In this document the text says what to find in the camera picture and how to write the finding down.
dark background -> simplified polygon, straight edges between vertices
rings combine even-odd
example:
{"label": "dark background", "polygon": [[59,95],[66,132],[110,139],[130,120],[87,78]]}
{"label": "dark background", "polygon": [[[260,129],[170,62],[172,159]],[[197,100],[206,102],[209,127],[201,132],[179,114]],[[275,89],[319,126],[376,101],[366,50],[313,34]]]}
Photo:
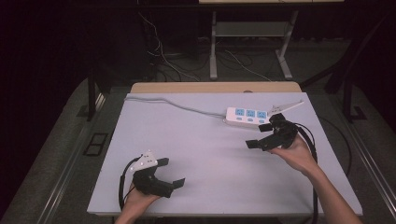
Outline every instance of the dark background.
{"label": "dark background", "polygon": [[[302,9],[293,39],[353,40],[367,33],[390,2],[357,0],[346,1],[337,10]],[[232,20],[232,14],[222,16]],[[396,76],[391,71],[396,50],[391,34],[395,34],[395,14],[384,21],[353,70],[394,130]],[[210,12],[179,11],[150,18],[165,46],[194,55],[196,37],[210,31],[210,16]],[[147,25],[131,10],[81,9],[53,0],[0,2],[0,217],[69,96],[90,72],[101,91],[150,80],[151,59],[146,53],[150,38]]]}

white tabletop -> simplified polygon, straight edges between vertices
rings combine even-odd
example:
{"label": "white tabletop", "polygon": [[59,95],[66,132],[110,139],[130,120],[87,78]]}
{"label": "white tabletop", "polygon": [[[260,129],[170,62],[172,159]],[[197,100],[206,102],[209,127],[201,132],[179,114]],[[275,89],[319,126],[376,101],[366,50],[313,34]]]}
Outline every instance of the white tabletop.
{"label": "white tabletop", "polygon": [[[358,215],[361,205],[336,159],[306,93],[132,93],[163,97],[179,105],[224,113],[229,106],[269,110],[304,100],[283,115],[302,123],[315,136],[318,163]],[[312,214],[312,186],[278,156],[248,149],[246,140],[271,133],[225,124],[222,119],[165,103],[126,101],[93,192],[88,212],[120,212],[120,175],[131,159],[149,149],[157,159],[169,158],[156,176],[166,182],[186,177],[170,199],[147,210],[149,217],[176,216],[307,216]],[[127,173],[125,193],[133,173]]]}

table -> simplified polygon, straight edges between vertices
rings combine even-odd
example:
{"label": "table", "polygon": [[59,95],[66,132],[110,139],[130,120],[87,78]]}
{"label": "table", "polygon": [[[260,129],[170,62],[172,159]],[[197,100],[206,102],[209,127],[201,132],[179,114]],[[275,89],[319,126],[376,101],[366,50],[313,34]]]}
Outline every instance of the table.
{"label": "table", "polygon": [[[352,209],[361,215],[361,205],[315,111],[296,83],[136,83],[131,92],[133,96],[161,96],[180,105],[209,111],[222,111],[231,104],[251,108],[255,102],[263,102],[267,107],[279,101],[304,99],[304,106],[284,115],[303,123],[314,133],[319,165]],[[186,183],[176,189],[170,199],[163,198],[153,204],[145,214],[147,217],[310,216],[312,186],[309,181],[279,157],[259,149],[247,149],[244,141],[257,138],[263,138],[262,133],[228,126],[217,118],[168,104],[126,101],[88,212],[99,216],[118,215],[120,174],[129,160],[151,149],[157,159],[170,159],[167,166],[157,170],[159,179],[172,182],[186,177]],[[132,174],[128,174],[125,190],[131,181]]]}
{"label": "table", "polygon": [[[252,4],[252,3],[316,3],[316,2],[344,2],[344,0],[200,0],[200,4]],[[294,24],[297,20],[298,10],[293,10],[289,21],[267,22],[229,22],[217,21],[216,11],[212,15],[212,34],[210,50],[210,79],[218,78],[216,60],[216,36],[282,36],[283,44],[276,50],[276,57],[286,80],[292,79],[292,74],[285,59],[286,49],[291,39]]]}

hand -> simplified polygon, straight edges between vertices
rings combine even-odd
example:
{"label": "hand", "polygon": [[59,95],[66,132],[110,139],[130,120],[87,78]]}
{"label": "hand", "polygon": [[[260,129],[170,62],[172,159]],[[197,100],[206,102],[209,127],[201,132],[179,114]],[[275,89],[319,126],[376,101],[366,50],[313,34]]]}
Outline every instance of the hand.
{"label": "hand", "polygon": [[146,195],[135,189],[131,185],[131,192],[129,193],[125,205],[121,211],[121,215],[116,221],[116,224],[131,224],[141,217],[148,207],[157,199],[161,198],[157,195]]}
{"label": "hand", "polygon": [[303,175],[307,175],[307,172],[318,168],[306,142],[299,134],[296,135],[289,148],[276,147],[268,151],[278,155],[285,160],[289,166],[302,172]]}

floor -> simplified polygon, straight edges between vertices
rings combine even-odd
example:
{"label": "floor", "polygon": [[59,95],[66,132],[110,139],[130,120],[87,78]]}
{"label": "floor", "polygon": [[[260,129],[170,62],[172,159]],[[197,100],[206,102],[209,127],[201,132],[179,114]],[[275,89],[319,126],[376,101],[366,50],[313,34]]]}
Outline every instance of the floor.
{"label": "floor", "polygon": [[[151,81],[212,81],[209,79],[209,44],[201,39],[199,59],[190,59],[167,49],[165,57],[172,64],[159,65],[161,72]],[[221,39],[218,49],[217,81],[285,81],[274,50],[278,39]],[[348,47],[345,40],[292,41],[286,60],[293,80],[302,82],[335,63]],[[362,109],[367,119],[348,123],[341,114],[342,92],[329,95],[323,90],[327,78],[303,89],[314,106],[323,129],[347,173],[352,188],[361,202],[366,223],[396,223],[389,210],[387,193],[380,189],[378,178],[386,180],[388,189],[396,189],[396,136],[387,123],[367,101],[358,88],[353,91],[354,106]],[[114,132],[123,97],[130,86],[115,86],[109,94],[99,94],[97,113],[92,121],[86,117],[88,96],[84,80],[69,98],[62,115],[42,147],[35,164],[26,176],[14,201],[1,223],[113,223],[114,217],[99,217],[86,212],[96,178],[100,172],[106,149]],[[102,152],[98,156],[84,156],[83,152],[96,134],[106,134]],[[351,157],[347,150],[350,145]],[[372,157],[380,173],[371,170]],[[280,219],[204,219],[158,218],[139,220],[141,223],[305,223],[299,218]],[[321,217],[318,223],[326,223]]]}

